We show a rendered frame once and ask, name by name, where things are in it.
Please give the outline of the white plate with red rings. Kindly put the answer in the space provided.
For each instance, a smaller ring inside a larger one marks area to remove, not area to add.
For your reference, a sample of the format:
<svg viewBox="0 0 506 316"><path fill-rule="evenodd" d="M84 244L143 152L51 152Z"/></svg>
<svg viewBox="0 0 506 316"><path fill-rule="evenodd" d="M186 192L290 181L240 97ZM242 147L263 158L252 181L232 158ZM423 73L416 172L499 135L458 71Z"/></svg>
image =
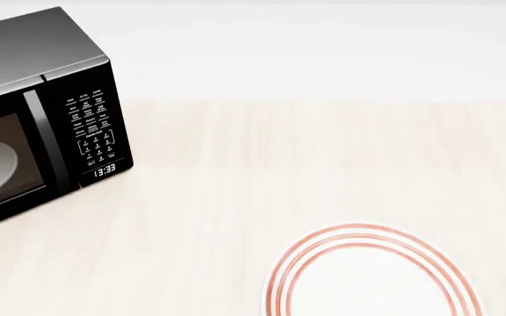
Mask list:
<svg viewBox="0 0 506 316"><path fill-rule="evenodd" d="M450 257L375 223L302 236L274 262L260 302L261 316L487 316Z"/></svg>

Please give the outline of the black microwave oven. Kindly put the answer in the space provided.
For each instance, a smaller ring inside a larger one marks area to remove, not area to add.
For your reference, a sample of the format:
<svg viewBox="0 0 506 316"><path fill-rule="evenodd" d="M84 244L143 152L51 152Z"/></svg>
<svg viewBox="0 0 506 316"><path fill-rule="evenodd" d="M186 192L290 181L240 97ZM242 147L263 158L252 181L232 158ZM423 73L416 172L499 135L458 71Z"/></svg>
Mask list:
<svg viewBox="0 0 506 316"><path fill-rule="evenodd" d="M0 222L133 165L105 52L61 7L0 20Z"/></svg>

